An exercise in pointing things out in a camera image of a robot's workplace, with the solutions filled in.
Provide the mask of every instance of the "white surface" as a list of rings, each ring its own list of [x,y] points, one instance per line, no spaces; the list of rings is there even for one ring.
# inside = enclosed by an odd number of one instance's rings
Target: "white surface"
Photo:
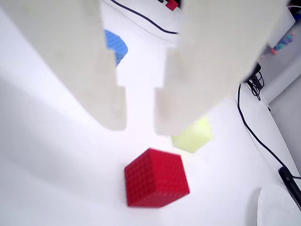
[[[169,13],[149,2],[150,13],[156,7]],[[131,4],[143,11],[143,4]],[[255,147],[235,100],[223,100],[208,114],[213,140],[195,154],[174,149],[169,137],[156,135],[152,120],[167,44],[109,6],[103,5],[103,16],[104,27],[129,47],[117,68],[127,89],[128,126],[122,132],[97,124],[1,15],[1,225],[256,225],[259,190],[281,183],[279,165]],[[168,19],[161,22],[168,28]],[[145,29],[161,35],[151,24]],[[255,133],[298,176],[265,105],[246,90],[241,100]],[[159,210],[131,209],[123,169],[148,147],[182,155],[191,193]]]
[[[261,189],[258,198],[258,226],[299,226],[301,212],[286,188],[272,185]]]
[[[301,171],[301,76],[271,103],[271,114],[279,127],[290,153]]]
[[[96,120],[125,129],[125,90],[117,86],[98,0],[0,0],[0,7]]]
[[[274,48],[295,22],[296,21],[292,16],[291,11],[287,7],[283,8],[282,16],[275,26],[275,30],[268,41],[268,45],[271,48]]]
[[[179,45],[168,51],[164,87],[156,89],[158,134],[179,135],[232,94],[254,66],[285,4],[285,0],[183,3]]]

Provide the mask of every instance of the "white table surface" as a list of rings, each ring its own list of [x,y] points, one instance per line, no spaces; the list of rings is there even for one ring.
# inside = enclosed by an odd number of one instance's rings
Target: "white table surface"
[[[122,3],[149,17],[165,18],[165,29],[178,29],[171,21],[180,15],[155,0]],[[122,13],[147,31],[103,4],[105,28],[129,48],[117,67],[119,83],[127,89],[127,129],[121,132],[97,124],[0,14],[1,225],[256,225],[259,190],[281,184],[279,164],[254,144],[233,98],[208,113],[214,139],[195,154],[177,150],[169,137],[156,135],[154,87],[162,85],[170,46],[162,39],[176,40]],[[297,176],[266,106],[246,87],[241,101],[250,127]],[[128,208],[123,169],[148,147],[182,155],[190,194],[159,210]]]

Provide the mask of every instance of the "black cable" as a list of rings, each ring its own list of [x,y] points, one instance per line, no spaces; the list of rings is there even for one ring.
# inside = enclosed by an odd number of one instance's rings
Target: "black cable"
[[[258,72],[258,73],[260,74],[260,78],[259,78],[259,80],[258,80],[258,81],[262,80],[262,87],[264,87],[264,80],[263,80],[263,76],[262,76],[261,72]]]
[[[239,85],[239,87],[238,87],[238,97],[237,97],[237,108],[238,108],[238,111],[239,111],[239,114],[240,114],[240,116],[241,116],[241,119],[242,119],[242,121],[243,121],[243,123],[244,123],[244,125],[245,125],[245,127],[250,131],[250,133],[253,135],[253,137],[258,141],[258,143],[259,144],[261,144],[265,149],[267,149],[268,150],[268,152],[283,166],[283,167],[285,167],[285,168],[287,168],[286,167],[286,165],[277,157],[277,155],[275,155],[255,134],[254,134],[254,132],[251,130],[251,128],[248,126],[248,124],[246,123],[246,121],[245,121],[245,118],[244,118],[244,115],[243,115],[243,113],[242,113],[242,111],[241,111],[241,109],[240,109],[240,88],[241,88],[241,83],[240,83],[240,85]]]
[[[159,30],[165,32],[165,33],[168,33],[168,34],[178,34],[178,32],[170,32],[170,31],[167,31],[165,29],[163,29],[162,27],[160,27],[158,24],[156,24],[155,22],[153,22],[151,19],[147,18],[146,16],[142,15],[141,13],[138,13],[136,12],[135,10],[132,10],[131,8],[128,8],[124,5],[121,5],[119,2],[116,2],[115,0],[111,0],[113,3],[115,3],[116,5],[132,12],[132,13],[135,13],[136,15],[142,17],[143,19],[146,19],[148,22],[150,22],[152,25],[154,25],[155,27],[157,27]]]

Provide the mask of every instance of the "red plastic block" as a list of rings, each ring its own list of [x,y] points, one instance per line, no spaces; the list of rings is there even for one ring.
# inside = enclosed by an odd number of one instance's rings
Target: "red plastic block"
[[[181,156],[149,148],[124,169],[130,207],[163,207],[189,194]]]
[[[166,6],[171,10],[174,11],[175,8],[178,7],[178,3],[175,0],[169,0]]]

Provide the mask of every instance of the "red object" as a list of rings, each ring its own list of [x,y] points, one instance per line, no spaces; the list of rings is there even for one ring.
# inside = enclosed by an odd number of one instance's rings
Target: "red object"
[[[124,172],[130,207],[159,208],[190,193],[178,154],[149,148]]]
[[[174,11],[175,8],[178,7],[178,3],[174,0],[169,0],[168,3],[166,4],[166,7],[168,7],[171,11]]]

